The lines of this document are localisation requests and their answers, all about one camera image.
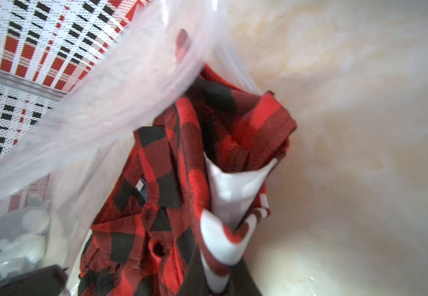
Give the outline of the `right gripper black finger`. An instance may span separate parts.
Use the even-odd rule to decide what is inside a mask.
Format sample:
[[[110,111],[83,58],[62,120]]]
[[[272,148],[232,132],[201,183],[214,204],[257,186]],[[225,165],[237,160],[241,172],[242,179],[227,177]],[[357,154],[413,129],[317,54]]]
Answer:
[[[245,260],[231,267],[226,276],[216,275],[201,252],[196,251],[190,261],[179,296],[261,296]]]

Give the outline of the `red black plaid shirt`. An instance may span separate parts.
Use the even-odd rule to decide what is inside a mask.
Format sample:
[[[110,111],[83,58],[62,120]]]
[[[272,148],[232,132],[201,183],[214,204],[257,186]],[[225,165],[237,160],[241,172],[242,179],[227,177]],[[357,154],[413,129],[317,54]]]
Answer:
[[[272,91],[205,65],[135,143],[91,225],[81,296],[178,296],[194,252],[226,276],[271,211],[266,178],[297,124]]]

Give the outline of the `clear plastic vacuum bag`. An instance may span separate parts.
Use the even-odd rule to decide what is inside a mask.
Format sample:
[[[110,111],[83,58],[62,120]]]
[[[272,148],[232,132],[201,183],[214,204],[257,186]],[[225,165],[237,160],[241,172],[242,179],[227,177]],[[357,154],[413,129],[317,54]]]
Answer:
[[[131,133],[185,92],[211,61],[251,92],[227,1],[156,1],[136,14],[88,76],[0,161],[0,281],[55,266],[70,274],[126,161]]]

